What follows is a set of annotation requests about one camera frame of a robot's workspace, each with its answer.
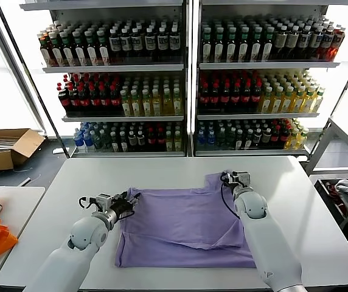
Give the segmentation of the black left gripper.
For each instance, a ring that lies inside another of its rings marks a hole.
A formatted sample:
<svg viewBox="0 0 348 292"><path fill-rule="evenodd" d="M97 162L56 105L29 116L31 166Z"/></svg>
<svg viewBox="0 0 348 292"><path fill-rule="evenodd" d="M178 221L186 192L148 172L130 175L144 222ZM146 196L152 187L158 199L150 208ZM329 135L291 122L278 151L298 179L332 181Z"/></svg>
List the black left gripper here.
<svg viewBox="0 0 348 292"><path fill-rule="evenodd" d="M115 201L112 204L112 210L116 213L117 218L127 218L134 214L134 208L139 202L141 193L129 197L128 191L116 194Z"/></svg>

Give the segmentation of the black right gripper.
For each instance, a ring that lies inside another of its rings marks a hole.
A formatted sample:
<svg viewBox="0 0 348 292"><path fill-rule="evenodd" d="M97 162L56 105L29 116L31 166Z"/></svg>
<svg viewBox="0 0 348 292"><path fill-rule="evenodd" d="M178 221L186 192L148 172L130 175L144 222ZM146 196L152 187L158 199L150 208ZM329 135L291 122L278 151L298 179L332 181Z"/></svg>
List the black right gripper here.
<svg viewBox="0 0 348 292"><path fill-rule="evenodd" d="M238 174L237 172L227 173L223 172L220 176L222 178L222 182L229 187L238 186Z"/></svg>

